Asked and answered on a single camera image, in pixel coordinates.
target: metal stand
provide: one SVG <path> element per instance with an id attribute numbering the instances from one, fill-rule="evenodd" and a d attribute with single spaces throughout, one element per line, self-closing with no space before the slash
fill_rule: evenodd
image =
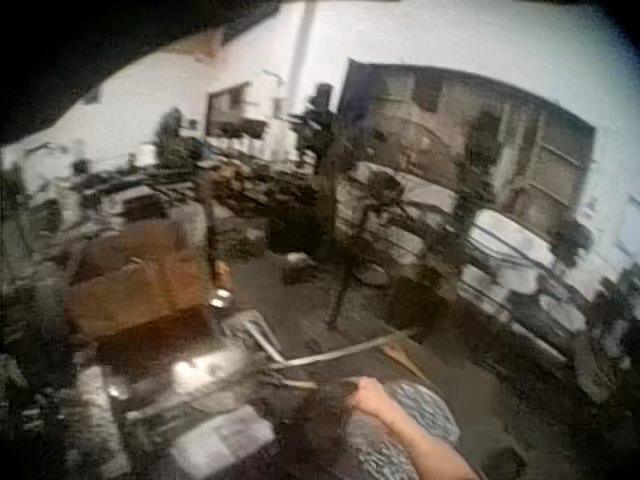
<path id="1" fill-rule="evenodd" d="M 364 209 L 362 210 L 362 214 L 360 215 L 360 219 L 358 220 L 356 231 L 353 234 L 350 249 L 347 254 L 347 261 L 345 262 L 344 270 L 342 272 L 340 289 L 338 290 L 336 299 L 333 302 L 333 305 L 331 306 L 331 313 L 329 314 L 329 319 L 327 320 L 327 328 L 329 328 L 329 330 L 338 329 L 338 317 L 340 316 L 340 311 L 342 310 L 342 303 L 344 302 L 344 297 L 347 294 L 349 285 L 351 284 L 351 277 L 353 277 L 353 267 L 355 266 L 355 263 L 356 263 L 355 247 L 358 241 L 362 238 L 364 229 L 367 226 L 367 220 L 369 220 L 369 212 L 371 212 L 372 209 L 373 209 L 373 205 L 371 204 L 365 205 Z"/>

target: person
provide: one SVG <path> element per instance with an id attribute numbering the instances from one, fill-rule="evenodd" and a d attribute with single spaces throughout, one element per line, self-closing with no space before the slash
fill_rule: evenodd
<path id="1" fill-rule="evenodd" d="M 407 451 L 420 480 L 478 480 L 453 448 L 418 425 L 376 379 L 359 379 L 348 405 L 376 418 L 389 430 Z"/>

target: clutter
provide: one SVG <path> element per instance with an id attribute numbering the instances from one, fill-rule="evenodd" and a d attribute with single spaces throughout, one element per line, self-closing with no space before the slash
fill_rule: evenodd
<path id="1" fill-rule="evenodd" d="M 246 405 L 215 417 L 180 437 L 171 454 L 190 478 L 223 472 L 275 440 L 273 426 Z"/>
<path id="2" fill-rule="evenodd" d="M 293 252 L 287 254 L 282 269 L 282 283 L 294 285 L 309 280 L 317 271 L 317 264 L 306 253 Z"/>

